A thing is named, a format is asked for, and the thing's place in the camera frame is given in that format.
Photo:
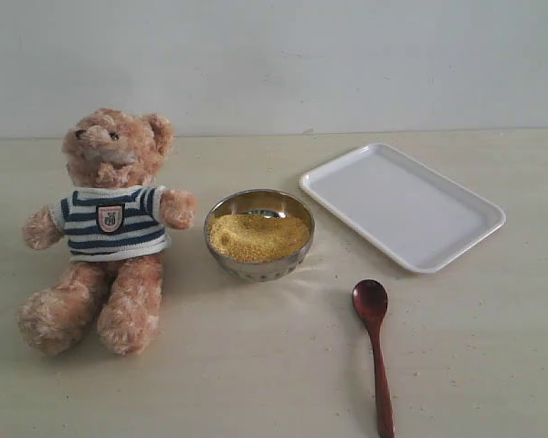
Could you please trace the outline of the dark red wooden spoon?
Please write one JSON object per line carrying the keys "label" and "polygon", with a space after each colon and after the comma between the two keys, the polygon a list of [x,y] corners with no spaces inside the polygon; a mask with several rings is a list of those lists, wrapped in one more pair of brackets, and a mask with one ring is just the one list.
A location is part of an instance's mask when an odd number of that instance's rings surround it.
{"label": "dark red wooden spoon", "polygon": [[388,310],[384,286],[373,279],[362,279],[353,288],[353,308],[368,333],[374,361],[376,424],[380,437],[395,438],[391,392],[381,349],[381,327]]}

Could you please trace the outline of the brown teddy bear striped shirt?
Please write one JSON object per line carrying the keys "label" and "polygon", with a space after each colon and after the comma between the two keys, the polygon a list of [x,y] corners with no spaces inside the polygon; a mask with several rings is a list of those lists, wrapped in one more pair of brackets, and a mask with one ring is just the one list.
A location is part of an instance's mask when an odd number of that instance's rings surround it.
{"label": "brown teddy bear striped shirt", "polygon": [[174,144],[171,121],[100,108],[64,136],[73,188],[26,220],[34,250],[65,241],[69,261],[60,280],[33,293],[17,324],[23,340],[47,355],[80,342],[95,327],[117,355],[142,352],[161,313],[163,255],[169,231],[195,219],[195,198],[155,183]]}

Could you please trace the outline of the steel bowl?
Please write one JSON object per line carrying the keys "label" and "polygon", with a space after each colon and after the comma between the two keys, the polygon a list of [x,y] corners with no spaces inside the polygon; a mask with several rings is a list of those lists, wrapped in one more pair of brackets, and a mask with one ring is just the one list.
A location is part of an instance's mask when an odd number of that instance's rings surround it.
{"label": "steel bowl", "polygon": [[[217,217],[228,214],[259,214],[265,217],[297,217],[310,232],[309,242],[297,253],[267,263],[243,263],[218,253],[209,242],[209,230]],[[219,201],[207,213],[204,223],[206,247],[216,262],[232,276],[245,281],[265,282],[279,279],[293,272],[311,249],[315,230],[311,210],[295,196],[274,189],[251,189],[233,193]]]}

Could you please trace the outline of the yellow millet grains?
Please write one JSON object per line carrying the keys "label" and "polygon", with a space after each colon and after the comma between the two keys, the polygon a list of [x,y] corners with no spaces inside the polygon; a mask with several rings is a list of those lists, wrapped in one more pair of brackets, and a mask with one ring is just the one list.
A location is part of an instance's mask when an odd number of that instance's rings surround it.
{"label": "yellow millet grains", "polygon": [[297,217],[228,214],[215,219],[208,236],[221,255],[243,263],[267,263],[299,252],[311,232]]}

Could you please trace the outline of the white plastic tray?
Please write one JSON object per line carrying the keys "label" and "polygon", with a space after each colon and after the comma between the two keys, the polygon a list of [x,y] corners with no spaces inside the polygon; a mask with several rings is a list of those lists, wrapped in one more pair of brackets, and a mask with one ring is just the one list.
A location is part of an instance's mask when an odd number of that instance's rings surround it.
{"label": "white plastic tray", "polygon": [[415,274],[439,272],[506,222],[497,204],[384,143],[333,158],[305,172],[299,184]]}

